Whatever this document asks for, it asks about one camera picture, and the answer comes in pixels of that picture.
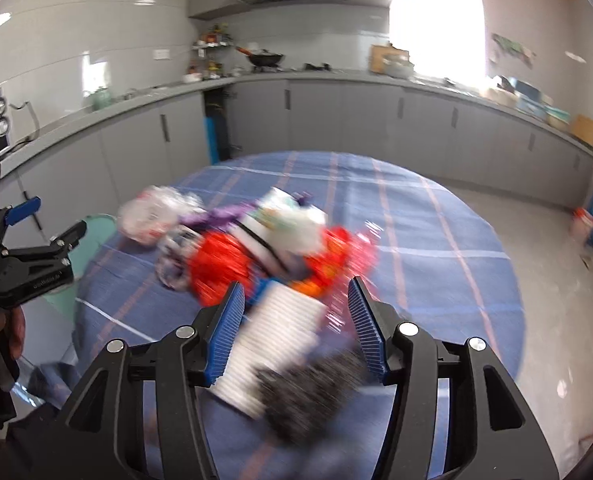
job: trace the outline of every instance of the pot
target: pot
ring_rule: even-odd
[[[278,66],[284,58],[283,54],[272,54],[267,50],[263,50],[259,54],[253,54],[240,46],[236,49],[242,54],[245,54],[254,66]]]

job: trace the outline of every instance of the blue lever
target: blue lever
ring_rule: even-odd
[[[5,224],[11,226],[32,216],[41,208],[41,199],[38,196],[26,200],[24,203],[10,209],[5,215]]]

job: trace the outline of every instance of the kitchen countertop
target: kitchen countertop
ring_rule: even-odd
[[[529,115],[498,105],[488,99],[479,96],[468,94],[457,89],[444,88],[441,86],[434,86],[417,80],[410,81],[406,79],[395,79],[390,76],[371,74],[367,72],[351,71],[351,70],[335,70],[333,72],[278,72],[269,74],[248,74],[239,77],[226,77],[221,79],[200,81],[189,84],[171,84],[167,87],[151,89],[145,94],[138,95],[127,101],[119,101],[101,110],[90,111],[80,110],[72,115],[61,118],[54,123],[48,124],[41,128],[39,136],[36,140],[29,142],[27,145],[20,148],[15,153],[7,156],[1,161],[1,178],[16,170],[19,166],[26,163],[28,160],[37,156],[44,150],[54,146],[67,137],[70,137],[80,131],[85,130],[94,124],[106,121],[115,116],[129,112],[136,108],[141,108],[165,99],[170,99],[179,95],[189,94],[192,92],[203,92],[213,88],[221,88],[238,82],[247,81],[265,81],[277,79],[290,80],[331,80],[331,81],[351,81],[351,82],[365,82],[387,84],[392,86],[400,86],[403,88],[414,89],[417,91],[433,92],[456,100],[464,100],[476,105],[485,106],[494,110],[506,113],[510,116],[516,117],[520,120],[526,121],[533,126],[537,126],[551,134],[567,140],[583,152],[593,156],[593,150],[586,145],[580,143],[570,135],[560,132],[559,130],[549,126],[548,124],[533,118]]]

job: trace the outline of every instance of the plaid tablecloth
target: plaid tablecloth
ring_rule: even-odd
[[[462,343],[483,336],[516,376],[525,327],[512,265],[492,227],[451,192],[372,158],[320,152],[230,160],[188,176],[178,187],[214,207],[260,198],[272,186],[310,192],[332,224],[353,231],[366,221],[381,226],[379,262],[371,276],[381,301],[407,309],[436,338]],[[198,303],[189,293],[158,282],[155,259],[156,251],[120,235],[96,255],[80,286],[74,334],[80,370],[111,338],[142,344],[192,322]],[[329,333],[322,342],[323,347],[343,344]],[[67,395],[66,388],[54,386],[56,397]],[[262,421],[250,420],[210,394],[201,401],[212,455],[224,480],[368,480],[393,396],[392,387],[365,387],[336,417],[329,434],[307,449],[277,445]],[[447,417],[447,388],[440,384],[430,478],[443,469]],[[148,424],[154,425],[152,415],[147,415]],[[152,456],[151,473],[157,474]]]

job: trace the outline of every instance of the black fuzzy object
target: black fuzzy object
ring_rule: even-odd
[[[285,444],[308,444],[367,378],[361,351],[343,351],[279,374],[257,373],[266,420]]]

